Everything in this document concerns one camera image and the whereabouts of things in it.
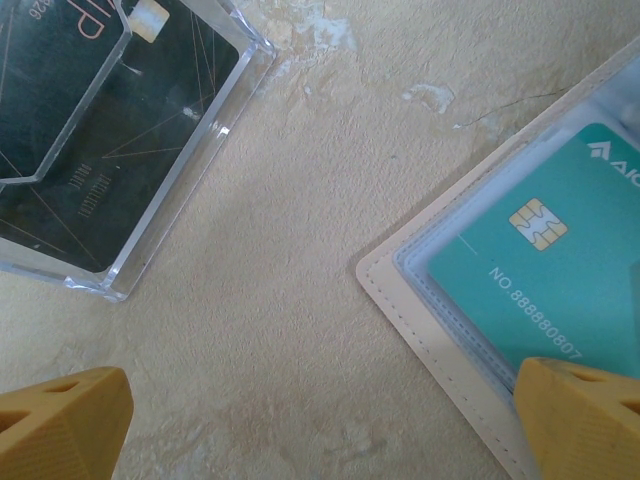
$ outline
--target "beige textured surface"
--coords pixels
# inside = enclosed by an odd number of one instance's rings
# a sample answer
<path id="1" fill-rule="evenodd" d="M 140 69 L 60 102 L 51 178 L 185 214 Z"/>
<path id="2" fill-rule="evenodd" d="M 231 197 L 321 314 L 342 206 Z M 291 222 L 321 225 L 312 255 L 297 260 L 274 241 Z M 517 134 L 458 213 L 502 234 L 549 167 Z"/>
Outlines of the beige textured surface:
<path id="1" fill-rule="evenodd" d="M 123 367 L 116 478 L 506 478 L 354 266 L 640 34 L 640 3 L 240 6 L 272 75 L 127 302 L 0 275 L 0 389 Z"/>

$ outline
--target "stitching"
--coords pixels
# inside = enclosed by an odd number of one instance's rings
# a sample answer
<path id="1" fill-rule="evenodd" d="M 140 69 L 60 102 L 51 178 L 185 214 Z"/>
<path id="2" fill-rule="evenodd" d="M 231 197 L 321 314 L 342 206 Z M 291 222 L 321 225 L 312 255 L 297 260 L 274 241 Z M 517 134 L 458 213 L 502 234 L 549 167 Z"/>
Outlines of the stitching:
<path id="1" fill-rule="evenodd" d="M 527 478 L 527 474 L 524 472 L 524 470 L 522 469 L 522 467 L 519 465 L 519 462 L 513 457 L 513 455 L 511 455 L 511 453 L 509 452 L 509 449 L 502 443 L 502 441 L 500 440 L 500 438 L 498 438 L 498 436 L 496 435 L 496 433 L 494 432 L 494 430 L 491 428 L 491 426 L 485 421 L 484 417 L 482 417 L 482 415 L 480 415 L 480 412 L 478 412 L 478 410 L 476 410 L 475 406 L 473 405 L 473 403 L 471 403 L 469 401 L 469 399 L 462 395 L 462 392 L 460 391 L 460 389 L 458 388 L 458 386 L 456 385 L 455 381 L 453 380 L 453 378 L 451 378 L 443 369 L 442 367 L 439 365 L 439 361 L 436 357 L 433 356 L 433 354 L 431 354 L 431 352 L 429 351 L 429 347 L 427 347 L 427 345 L 424 343 L 424 341 L 416 334 L 416 332 L 413 331 L 413 329 L 409 326 L 409 324 L 407 323 L 407 321 L 404 319 L 404 317 L 402 315 L 400 315 L 400 312 L 398 311 L 398 309 L 396 308 L 396 306 L 393 304 L 393 302 L 384 294 L 384 292 L 382 291 L 382 289 L 374 282 L 374 280 L 371 278 L 370 275 L 370 271 L 371 269 L 377 265 L 378 263 L 380 263 L 382 261 L 383 258 L 387 257 L 389 255 L 389 253 L 387 253 L 386 255 L 383 255 L 382 257 L 380 257 L 375 263 L 371 264 L 371 266 L 367 269 L 365 275 L 367 277 L 367 279 L 369 280 L 369 282 L 371 283 L 371 285 L 373 285 L 377 290 L 378 293 L 380 293 L 382 295 L 382 297 L 389 303 L 389 305 L 391 306 L 391 308 L 394 311 L 394 314 L 396 315 L 396 317 L 398 317 L 399 320 L 402 321 L 402 323 L 405 325 L 405 327 L 407 328 L 407 330 L 409 330 L 411 332 L 411 334 L 416 337 L 416 339 L 418 340 L 418 343 L 420 344 L 420 347 L 422 348 L 422 350 L 429 356 L 431 357 L 431 359 L 433 360 L 434 365 L 438 368 L 438 370 L 440 370 L 440 372 L 445 375 L 447 377 L 447 380 L 449 380 L 449 382 L 451 383 L 451 385 L 453 386 L 453 388 L 456 390 L 456 392 L 458 393 L 458 396 L 460 396 L 460 398 L 462 398 L 465 403 L 467 403 L 467 405 L 469 405 L 469 407 L 471 408 L 471 410 L 473 411 L 473 413 L 476 414 L 476 416 L 478 417 L 478 419 L 482 422 L 482 424 L 487 428 L 487 430 L 489 430 L 489 432 L 491 433 L 491 435 L 494 437 L 494 440 L 496 442 L 498 442 L 498 444 L 502 447 L 502 450 L 507 454 L 507 456 L 511 459 L 511 461 L 513 462 L 514 465 L 517 466 L 518 470 L 520 471 L 520 473 L 522 474 L 522 476 L 524 478 Z"/>

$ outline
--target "crack in surface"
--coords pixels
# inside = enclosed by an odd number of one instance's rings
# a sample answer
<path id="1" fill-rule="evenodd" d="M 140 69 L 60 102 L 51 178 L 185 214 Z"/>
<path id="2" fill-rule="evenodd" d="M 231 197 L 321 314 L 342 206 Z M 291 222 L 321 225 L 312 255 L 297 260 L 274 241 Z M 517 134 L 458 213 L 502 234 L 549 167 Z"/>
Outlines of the crack in surface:
<path id="1" fill-rule="evenodd" d="M 556 91 L 551 92 L 551 93 L 542 93 L 542 94 L 540 94 L 540 95 L 531 95 L 531 96 L 529 96 L 529 97 L 524 97 L 524 98 L 521 98 L 521 99 L 519 99 L 519 100 L 515 100 L 515 101 L 513 101 L 513 102 L 511 102 L 511 103 L 507 103 L 506 105 L 502 105 L 502 106 L 500 106 L 500 107 L 494 108 L 493 110 L 491 110 L 491 111 L 489 111 L 489 112 L 487 112 L 487 113 L 484 113 L 484 114 L 480 115 L 478 118 L 476 118 L 475 120 L 473 120 L 473 121 L 471 121 L 471 122 L 468 122 L 468 123 L 460 123 L 460 124 L 458 124 L 457 128 L 466 128 L 466 127 L 470 127 L 471 125 L 473 125 L 474 123 L 479 122 L 479 121 L 480 121 L 480 120 L 482 120 L 483 118 L 486 118 L 486 117 L 488 117 L 489 115 L 491 115 L 491 114 L 493 114 L 493 113 L 499 112 L 500 110 L 504 110 L 505 108 L 513 107 L 514 105 L 517 105 L 518 103 L 524 102 L 524 101 L 526 101 L 526 100 L 533 100 L 533 99 L 536 99 L 536 98 L 545 98 L 545 97 L 552 97 L 552 96 L 554 96 L 554 95 L 559 95 L 559 94 L 561 94 L 561 93 L 566 92 L 566 91 L 567 91 L 567 90 L 569 90 L 570 88 L 571 88 L 571 87 L 565 87 L 565 88 L 561 88 L 561 89 L 556 90 Z"/>

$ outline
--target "black card with gold lines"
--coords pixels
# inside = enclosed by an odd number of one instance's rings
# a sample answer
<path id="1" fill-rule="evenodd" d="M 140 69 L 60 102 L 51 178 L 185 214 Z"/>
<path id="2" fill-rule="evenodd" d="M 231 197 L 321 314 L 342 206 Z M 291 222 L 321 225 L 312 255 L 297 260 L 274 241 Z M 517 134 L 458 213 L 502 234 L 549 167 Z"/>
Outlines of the black card with gold lines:
<path id="1" fill-rule="evenodd" d="M 123 2 L 127 15 L 135 3 Z M 152 43 L 133 35 L 44 179 L 0 192 L 3 238 L 92 272 L 114 262 L 239 59 L 181 2 L 157 3 L 169 14 L 166 23 Z M 106 10 L 111 1 L 91 4 Z M 7 30 L 0 31 L 3 61 L 11 52 Z M 11 68 L 10 58 L 5 63 Z M 70 67 L 77 65 L 50 68 Z M 41 120 L 34 117 L 23 134 Z M 25 160 L 9 158 L 0 137 L 5 168 L 22 176 Z"/>

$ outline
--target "teal card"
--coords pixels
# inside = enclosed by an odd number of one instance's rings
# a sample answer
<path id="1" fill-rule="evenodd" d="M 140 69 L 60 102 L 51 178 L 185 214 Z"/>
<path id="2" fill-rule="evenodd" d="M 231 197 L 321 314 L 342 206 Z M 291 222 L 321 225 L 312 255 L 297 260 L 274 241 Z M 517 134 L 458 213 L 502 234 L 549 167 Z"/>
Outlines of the teal card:
<path id="1" fill-rule="evenodd" d="M 640 378 L 639 152 L 588 125 L 426 269 L 515 369 L 546 356 Z"/>

